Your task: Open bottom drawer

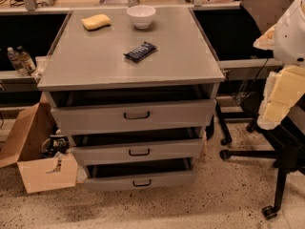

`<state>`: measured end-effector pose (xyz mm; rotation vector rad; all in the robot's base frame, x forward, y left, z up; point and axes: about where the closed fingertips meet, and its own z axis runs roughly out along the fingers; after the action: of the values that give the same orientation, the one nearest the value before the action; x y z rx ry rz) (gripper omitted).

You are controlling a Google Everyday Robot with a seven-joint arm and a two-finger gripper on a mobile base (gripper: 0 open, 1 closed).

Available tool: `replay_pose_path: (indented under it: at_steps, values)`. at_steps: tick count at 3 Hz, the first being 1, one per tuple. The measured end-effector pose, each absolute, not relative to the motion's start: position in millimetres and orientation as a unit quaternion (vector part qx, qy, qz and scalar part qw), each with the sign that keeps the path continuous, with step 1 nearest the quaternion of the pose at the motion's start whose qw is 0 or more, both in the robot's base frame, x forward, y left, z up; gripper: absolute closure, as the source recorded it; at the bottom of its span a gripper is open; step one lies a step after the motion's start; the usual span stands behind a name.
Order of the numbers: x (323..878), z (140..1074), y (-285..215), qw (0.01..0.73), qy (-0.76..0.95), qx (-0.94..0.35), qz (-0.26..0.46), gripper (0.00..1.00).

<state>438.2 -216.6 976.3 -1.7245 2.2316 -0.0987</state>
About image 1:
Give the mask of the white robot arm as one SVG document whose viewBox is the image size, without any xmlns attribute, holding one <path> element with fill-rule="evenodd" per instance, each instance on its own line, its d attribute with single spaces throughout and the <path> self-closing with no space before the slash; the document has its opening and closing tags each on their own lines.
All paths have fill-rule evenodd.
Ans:
<svg viewBox="0 0 305 229">
<path fill-rule="evenodd" d="M 274 29 L 274 58 L 305 66 L 305 0 L 294 0 Z"/>
</svg>

